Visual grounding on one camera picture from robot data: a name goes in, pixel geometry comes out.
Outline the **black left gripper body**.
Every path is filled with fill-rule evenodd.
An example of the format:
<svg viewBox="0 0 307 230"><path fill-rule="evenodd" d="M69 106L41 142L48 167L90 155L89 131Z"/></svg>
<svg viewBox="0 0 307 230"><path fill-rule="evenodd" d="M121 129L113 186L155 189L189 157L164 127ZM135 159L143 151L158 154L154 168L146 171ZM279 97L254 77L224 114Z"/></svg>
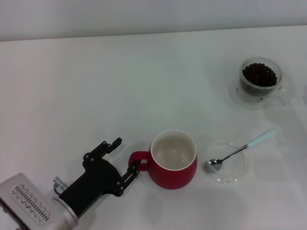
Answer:
<svg viewBox="0 0 307 230"><path fill-rule="evenodd" d="M76 215L83 215L105 194L122 195L122 178L111 163L99 160L84 167L84 174L59 196Z"/></svg>

